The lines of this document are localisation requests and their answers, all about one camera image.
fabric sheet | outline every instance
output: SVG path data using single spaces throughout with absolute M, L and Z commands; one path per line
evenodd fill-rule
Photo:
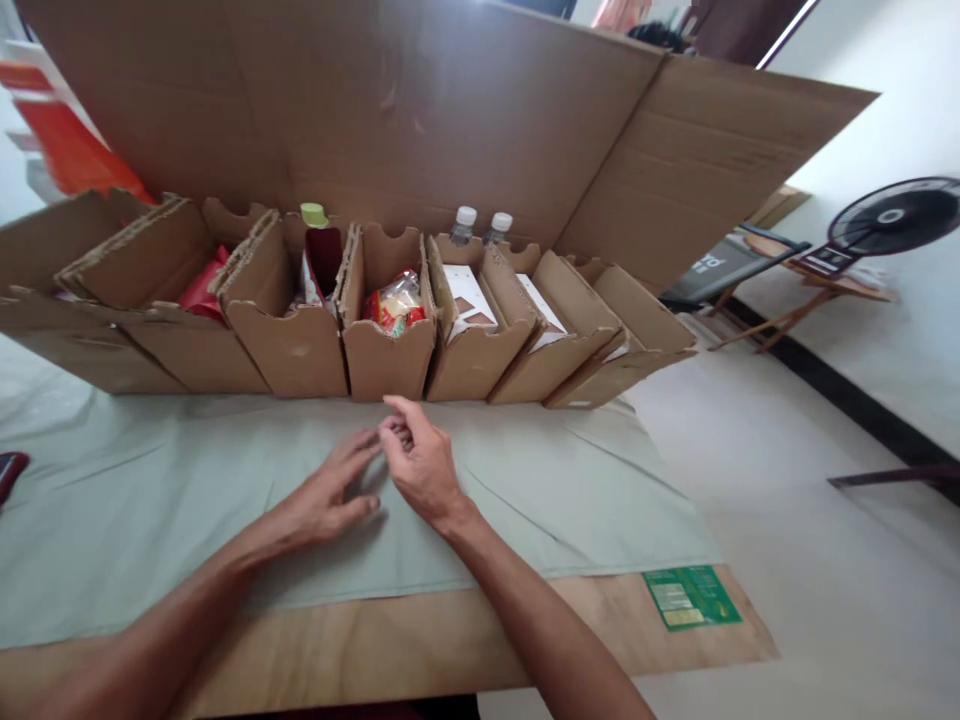
M 14 347 L 0 347 L 0 357 L 7 350 L 46 364 Z M 34 388 L 41 403 L 50 378 L 37 377 L 47 383 Z M 33 458 L 0 511 L 0 648 L 122 629 L 287 496 L 340 439 L 388 414 L 349 400 L 110 397 L 67 385 L 46 425 L 36 412 L 26 432 L 11 418 L 0 424 L 0 449 Z M 4 391 L 27 412 L 29 387 Z M 453 438 L 464 491 L 543 576 L 721 561 L 626 403 L 593 412 L 426 410 Z M 382 459 L 353 491 L 377 493 L 379 515 L 269 568 L 250 612 L 474 585 L 400 497 Z

black fan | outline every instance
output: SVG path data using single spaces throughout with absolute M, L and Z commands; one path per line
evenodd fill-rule
M 939 240 L 960 227 L 960 180 L 919 178 L 857 200 L 827 232 L 829 242 L 796 261 L 833 278 L 869 255 L 894 255 Z

green label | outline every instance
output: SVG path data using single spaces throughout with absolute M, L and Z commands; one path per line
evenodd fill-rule
M 670 632 L 743 622 L 712 567 L 657 570 L 643 577 Z

folding chair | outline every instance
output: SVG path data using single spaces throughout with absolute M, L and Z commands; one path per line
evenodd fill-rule
M 767 257 L 755 252 L 744 241 L 744 233 L 775 240 L 783 245 L 783 254 Z M 719 245 L 704 255 L 673 287 L 664 291 L 660 302 L 675 313 L 696 312 L 704 302 L 719 295 L 709 312 L 713 315 L 726 304 L 744 280 L 806 252 L 811 247 L 813 246 L 810 243 L 793 242 L 753 225 L 739 225 L 736 231 L 727 235 Z

finger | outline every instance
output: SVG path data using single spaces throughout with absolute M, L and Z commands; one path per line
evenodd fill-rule
M 359 448 L 370 445 L 376 437 L 376 430 L 361 430 L 340 442 L 340 444 L 333 449 L 333 452 L 330 453 L 330 459 L 339 464 L 353 455 Z
M 387 456 L 387 467 L 390 468 L 390 474 L 395 476 L 397 473 L 403 472 L 409 460 L 400 438 L 392 430 L 381 428 L 380 444 L 383 446 L 383 454 Z
M 390 417 L 384 418 L 380 421 L 380 424 L 377 426 L 377 430 L 380 428 L 386 428 L 387 430 L 400 430 L 407 427 L 407 421 L 403 419 L 401 415 L 391 415 Z
M 420 443 L 433 433 L 433 425 L 417 403 L 399 395 L 384 395 L 383 401 L 403 416 L 407 427 L 413 431 L 414 442 Z
M 367 469 L 367 466 L 381 452 L 383 452 L 383 448 L 377 443 L 373 447 L 357 450 L 344 460 L 339 467 L 333 470 L 333 479 L 329 486 L 330 492 L 333 494 L 342 492 L 347 485 L 356 480 Z
M 334 521 L 341 532 L 351 525 L 356 525 L 364 518 L 370 517 L 380 508 L 380 498 L 376 495 L 361 495 L 346 505 L 331 510 Z

